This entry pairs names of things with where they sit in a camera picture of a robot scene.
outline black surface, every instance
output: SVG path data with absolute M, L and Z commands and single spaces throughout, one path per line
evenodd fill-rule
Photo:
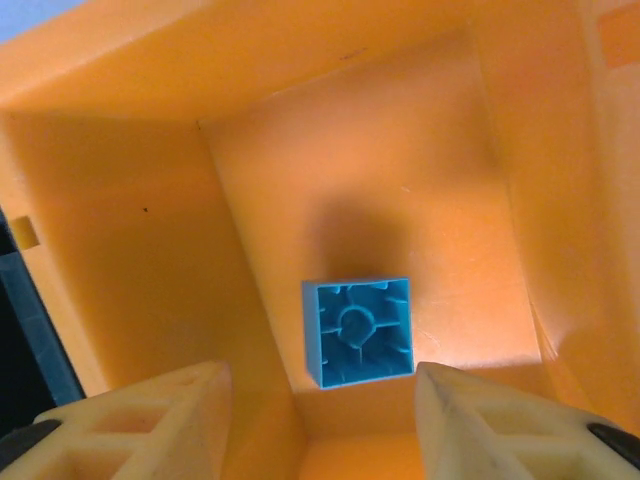
M 614 452 L 640 470 L 640 438 L 602 423 L 590 423 L 587 429 Z
M 0 439 L 0 472 L 62 425 L 59 420 L 45 420 L 21 428 Z
M 83 396 L 0 211 L 0 437 Z
M 55 407 L 0 282 L 0 436 Z

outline orange wall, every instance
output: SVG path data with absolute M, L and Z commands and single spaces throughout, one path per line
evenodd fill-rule
M 599 413 L 639 431 L 637 324 L 583 41 L 592 32 L 574 2 L 556 0 L 489 2 L 474 31 L 547 359 Z
M 0 199 L 31 220 L 25 257 L 87 393 L 227 361 L 227 478 L 292 475 L 302 424 L 197 127 L 9 114 L 0 132 Z

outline blue plastic block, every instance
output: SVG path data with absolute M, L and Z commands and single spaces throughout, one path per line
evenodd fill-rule
M 413 373 L 409 280 L 303 282 L 307 370 L 321 388 Z

